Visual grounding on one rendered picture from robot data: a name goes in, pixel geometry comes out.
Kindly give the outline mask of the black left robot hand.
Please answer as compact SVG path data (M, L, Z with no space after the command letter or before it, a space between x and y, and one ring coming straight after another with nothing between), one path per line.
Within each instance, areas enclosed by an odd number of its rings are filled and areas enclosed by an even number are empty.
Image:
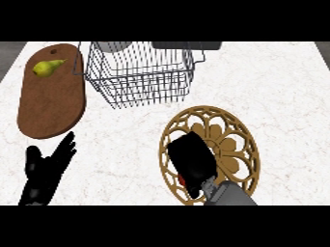
M20 194L20 206L45 206L52 200L61 175L76 153L73 132L63 137L52 154L42 156L36 146L24 150L26 183Z

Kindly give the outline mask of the round gold openwork placemat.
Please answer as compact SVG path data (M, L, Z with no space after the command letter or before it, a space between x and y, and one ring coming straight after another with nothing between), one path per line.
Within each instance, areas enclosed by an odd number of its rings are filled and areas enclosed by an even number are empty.
M247 195L256 189L260 159L252 134L228 111L213 106L193 106L167 122L159 141L159 168L166 186L185 206L206 201L203 195L193 199L178 182L178 172L166 151L167 144L188 132L194 132L215 156L218 177L215 183L232 181Z

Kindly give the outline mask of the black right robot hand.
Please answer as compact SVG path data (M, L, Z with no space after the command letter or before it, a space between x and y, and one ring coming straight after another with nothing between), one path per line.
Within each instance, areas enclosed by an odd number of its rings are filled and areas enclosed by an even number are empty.
M167 144L166 150L176 172L185 181L187 194L195 199L201 183L218 176L215 156L193 131Z

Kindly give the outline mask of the brown wooden cutting board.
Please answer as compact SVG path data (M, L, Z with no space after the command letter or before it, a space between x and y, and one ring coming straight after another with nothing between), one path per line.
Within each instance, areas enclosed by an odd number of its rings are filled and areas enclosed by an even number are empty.
M41 61L64 60L49 77L38 77L33 66ZM60 43L38 50L24 64L17 125L21 134L46 139L64 133L85 111L82 55L72 44Z

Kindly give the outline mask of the grey cylindrical pot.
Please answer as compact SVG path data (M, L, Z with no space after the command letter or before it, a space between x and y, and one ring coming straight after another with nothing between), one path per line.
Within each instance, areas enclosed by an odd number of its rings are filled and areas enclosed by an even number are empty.
M104 53L122 51L132 43L129 41L98 41L97 49Z

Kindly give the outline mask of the yellow-green pear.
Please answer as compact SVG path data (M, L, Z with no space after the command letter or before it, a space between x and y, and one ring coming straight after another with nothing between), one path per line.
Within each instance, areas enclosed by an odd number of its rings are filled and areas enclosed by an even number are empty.
M41 61L33 66L32 72L38 77L49 77L63 63L64 60Z

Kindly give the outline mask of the dark grey flat appliance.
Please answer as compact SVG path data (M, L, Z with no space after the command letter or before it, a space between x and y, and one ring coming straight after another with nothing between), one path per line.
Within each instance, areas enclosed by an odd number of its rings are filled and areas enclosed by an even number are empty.
M154 49L188 49L188 50L218 50L222 43L219 41L153 41Z

